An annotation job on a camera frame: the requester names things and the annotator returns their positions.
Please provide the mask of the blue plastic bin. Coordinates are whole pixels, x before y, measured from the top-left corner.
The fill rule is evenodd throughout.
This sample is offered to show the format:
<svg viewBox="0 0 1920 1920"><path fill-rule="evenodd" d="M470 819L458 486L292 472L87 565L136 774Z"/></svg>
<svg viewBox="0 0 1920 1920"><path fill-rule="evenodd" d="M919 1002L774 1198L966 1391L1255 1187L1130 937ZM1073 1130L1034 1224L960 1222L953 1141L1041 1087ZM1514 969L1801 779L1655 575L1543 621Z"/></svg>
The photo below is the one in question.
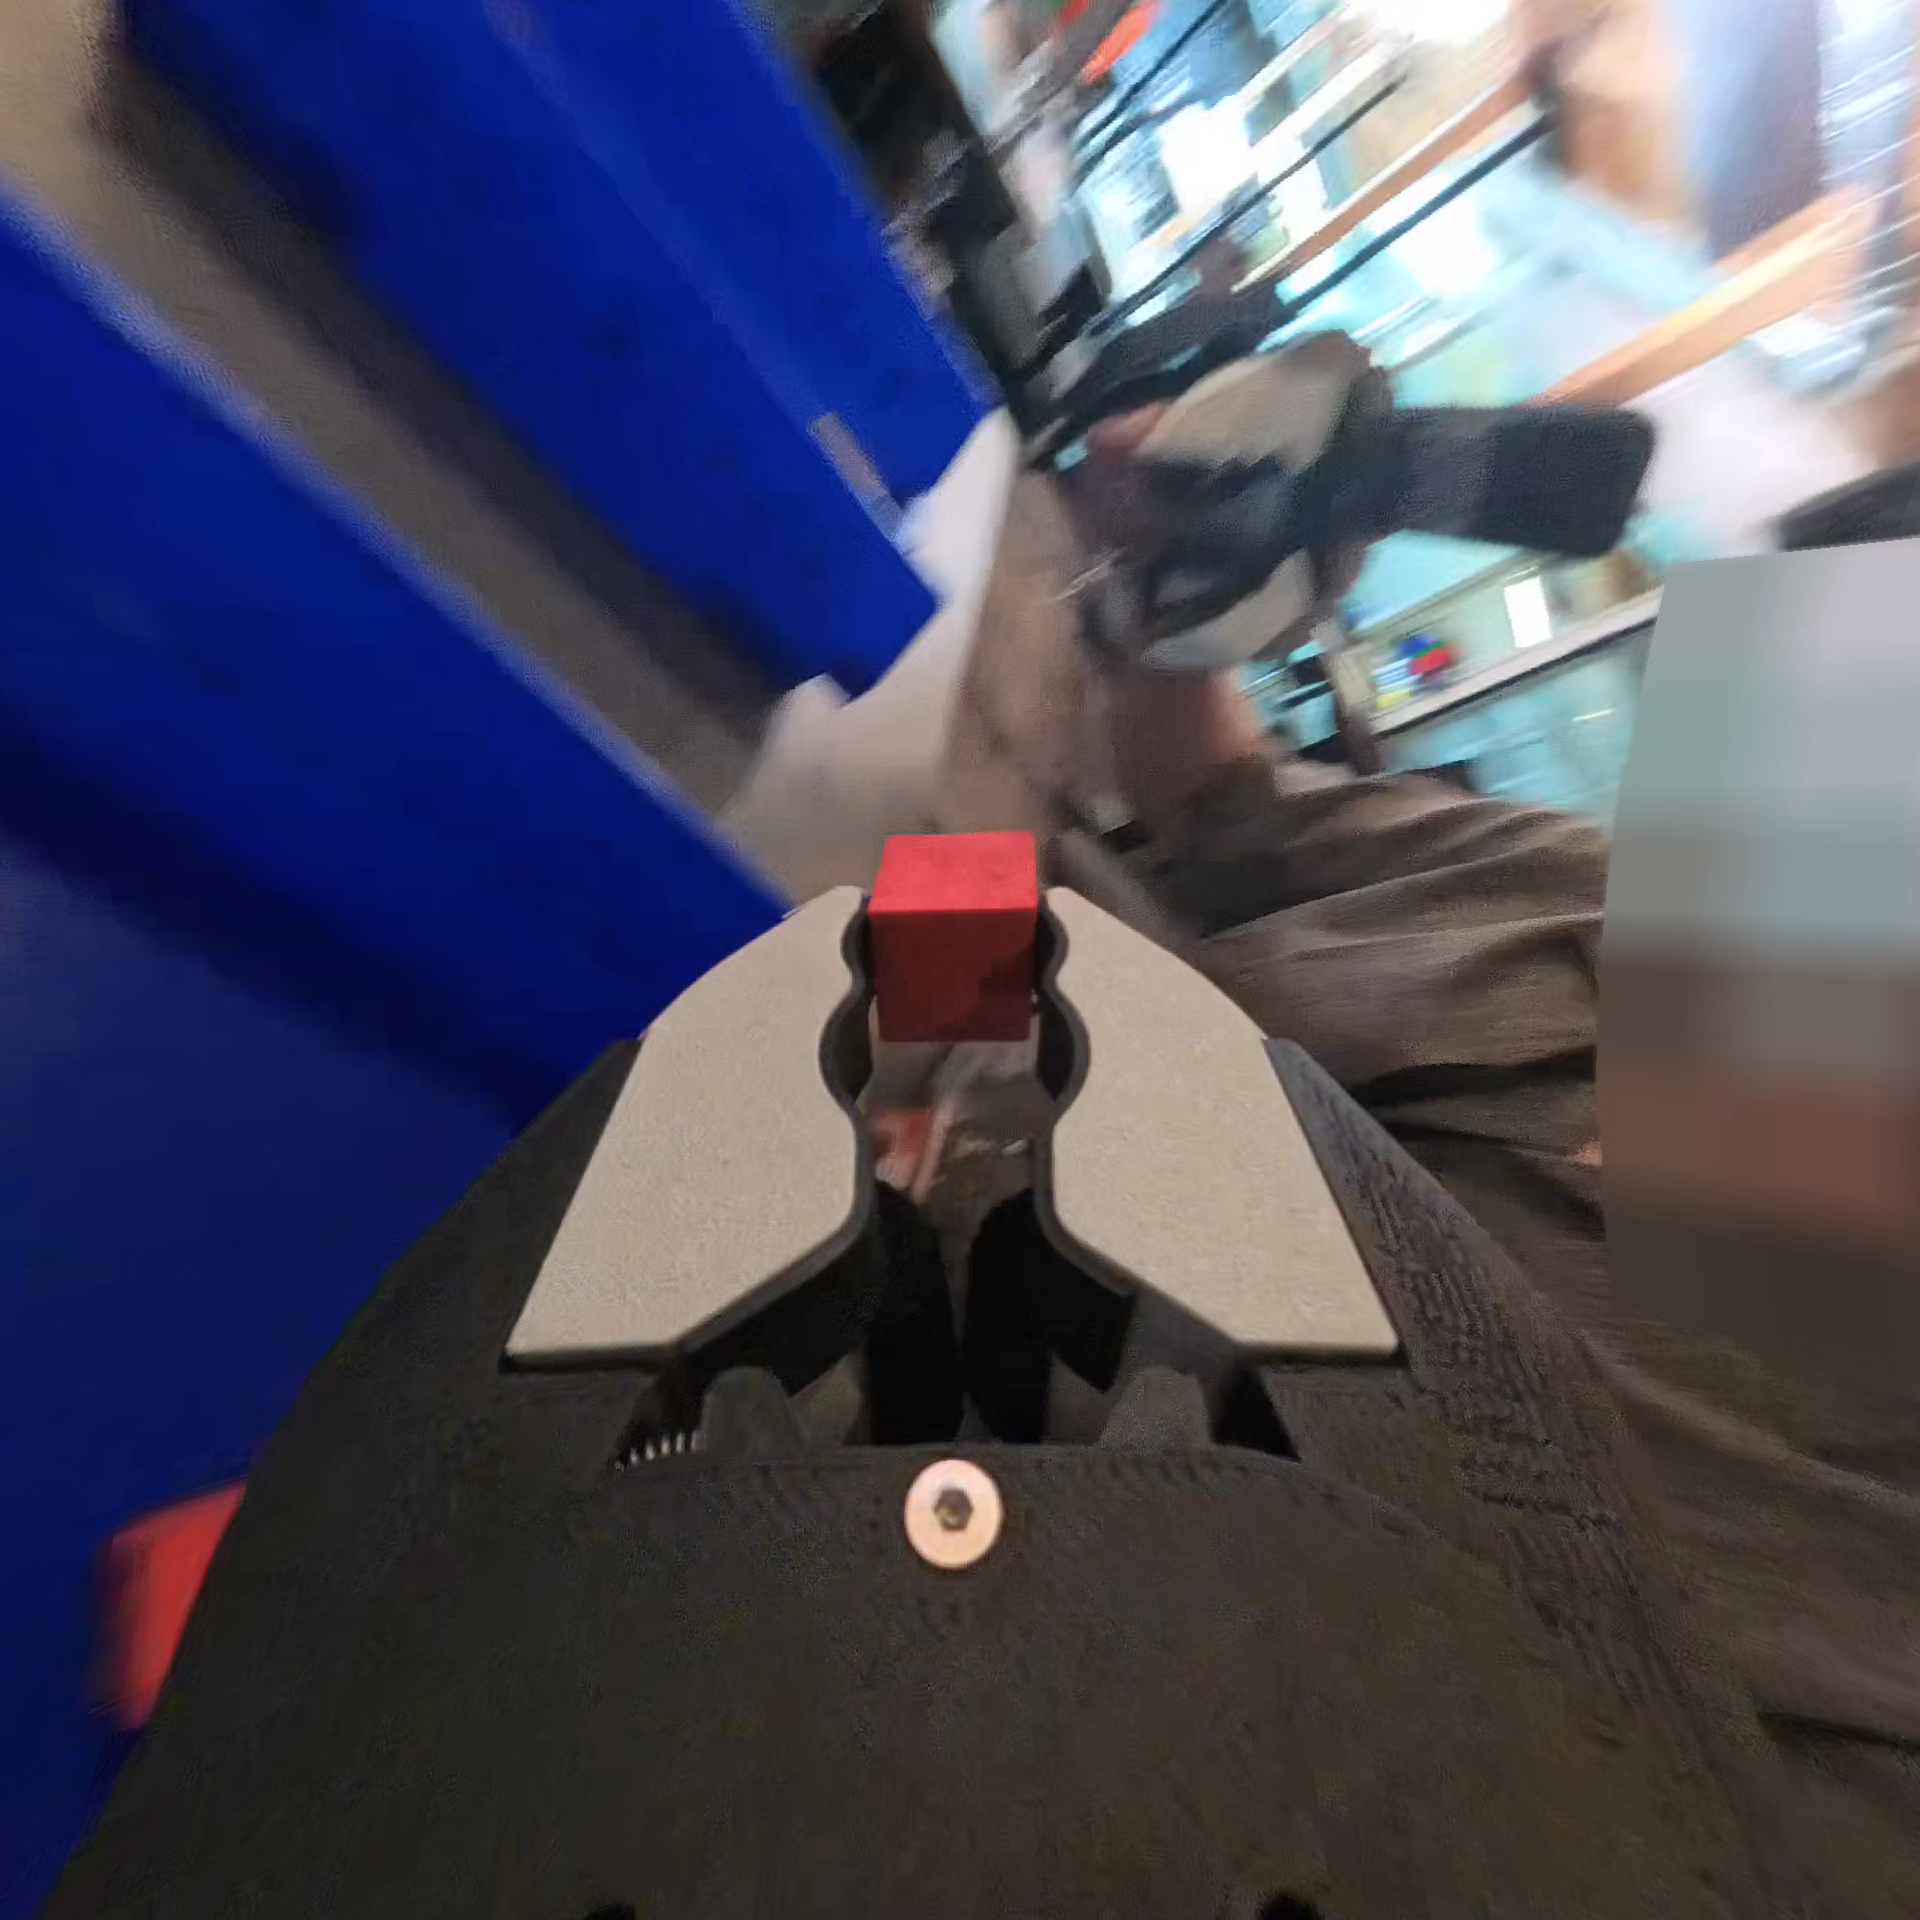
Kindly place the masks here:
<svg viewBox="0 0 1920 1920"><path fill-rule="evenodd" d="M900 515L986 416L750 3L119 3L230 213L406 422L629 618L870 690L940 594Z"/></svg>
<svg viewBox="0 0 1920 1920"><path fill-rule="evenodd" d="M2 226L5 1914L125 1739L96 1575L783 911L45 214Z"/></svg>

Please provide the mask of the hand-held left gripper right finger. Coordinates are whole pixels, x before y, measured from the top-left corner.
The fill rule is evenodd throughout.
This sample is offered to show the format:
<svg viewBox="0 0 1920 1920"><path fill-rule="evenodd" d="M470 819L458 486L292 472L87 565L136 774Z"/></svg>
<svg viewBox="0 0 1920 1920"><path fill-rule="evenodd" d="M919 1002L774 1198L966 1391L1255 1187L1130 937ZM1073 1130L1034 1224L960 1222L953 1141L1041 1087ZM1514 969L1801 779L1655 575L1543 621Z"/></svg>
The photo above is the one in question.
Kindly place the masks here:
<svg viewBox="0 0 1920 1920"><path fill-rule="evenodd" d="M1398 1351L1262 1026L1103 904L1046 889L1064 1083L1045 1217L1125 1299L1250 1360Z"/></svg>

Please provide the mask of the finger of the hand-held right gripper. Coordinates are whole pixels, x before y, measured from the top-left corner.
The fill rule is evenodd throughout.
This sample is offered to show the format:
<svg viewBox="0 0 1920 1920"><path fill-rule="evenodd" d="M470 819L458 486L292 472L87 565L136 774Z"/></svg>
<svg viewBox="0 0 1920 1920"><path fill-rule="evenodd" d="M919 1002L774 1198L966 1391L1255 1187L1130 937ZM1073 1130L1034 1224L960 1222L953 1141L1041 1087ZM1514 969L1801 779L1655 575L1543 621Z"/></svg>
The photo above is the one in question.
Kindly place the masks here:
<svg viewBox="0 0 1920 1920"><path fill-rule="evenodd" d="M1376 359L1344 330L1312 330L1168 397L1136 445L1136 489L1143 503L1284 496L1352 413L1376 409Z"/></svg>
<svg viewBox="0 0 1920 1920"><path fill-rule="evenodd" d="M1197 677L1245 665L1312 630L1327 589L1321 557L1221 557L1109 537L1109 670Z"/></svg>

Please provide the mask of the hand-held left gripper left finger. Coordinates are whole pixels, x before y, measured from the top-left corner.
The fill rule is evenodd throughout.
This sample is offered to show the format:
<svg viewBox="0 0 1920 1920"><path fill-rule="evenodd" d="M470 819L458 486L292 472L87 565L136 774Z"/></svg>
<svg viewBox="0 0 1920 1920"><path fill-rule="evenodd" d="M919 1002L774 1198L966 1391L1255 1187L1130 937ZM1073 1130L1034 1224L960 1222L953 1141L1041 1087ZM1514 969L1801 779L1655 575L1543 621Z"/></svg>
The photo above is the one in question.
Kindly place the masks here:
<svg viewBox="0 0 1920 1920"><path fill-rule="evenodd" d="M504 1360L824 1369L852 1343L874 1289L866 907L817 893L644 1027Z"/></svg>

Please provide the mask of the red wooden cube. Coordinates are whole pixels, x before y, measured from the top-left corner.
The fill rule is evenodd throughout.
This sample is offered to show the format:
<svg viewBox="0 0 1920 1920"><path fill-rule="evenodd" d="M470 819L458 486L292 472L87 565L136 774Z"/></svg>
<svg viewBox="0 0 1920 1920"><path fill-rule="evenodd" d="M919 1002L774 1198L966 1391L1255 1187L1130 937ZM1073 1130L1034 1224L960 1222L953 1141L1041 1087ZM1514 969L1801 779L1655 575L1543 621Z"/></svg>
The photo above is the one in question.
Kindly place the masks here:
<svg viewBox="0 0 1920 1920"><path fill-rule="evenodd" d="M1040 937L1033 834L889 835L869 893L866 928L885 1042L1026 1040L1034 1018Z"/></svg>
<svg viewBox="0 0 1920 1920"><path fill-rule="evenodd" d="M119 1733L136 1733L153 1715L245 1490L232 1478L156 1505L119 1527L103 1550L94 1693Z"/></svg>

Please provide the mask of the person's grey clothing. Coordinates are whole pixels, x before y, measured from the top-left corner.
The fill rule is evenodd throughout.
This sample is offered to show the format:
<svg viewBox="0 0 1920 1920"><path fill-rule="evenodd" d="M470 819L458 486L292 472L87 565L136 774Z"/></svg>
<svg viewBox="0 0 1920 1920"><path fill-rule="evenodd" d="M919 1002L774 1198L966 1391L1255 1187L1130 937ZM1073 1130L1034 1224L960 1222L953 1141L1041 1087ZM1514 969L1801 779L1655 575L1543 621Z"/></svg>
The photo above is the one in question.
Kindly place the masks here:
<svg viewBox="0 0 1920 1920"><path fill-rule="evenodd" d="M1791 1786L1829 1914L1917 1914L1917 1405L1606 1313L1588 1351Z"/></svg>

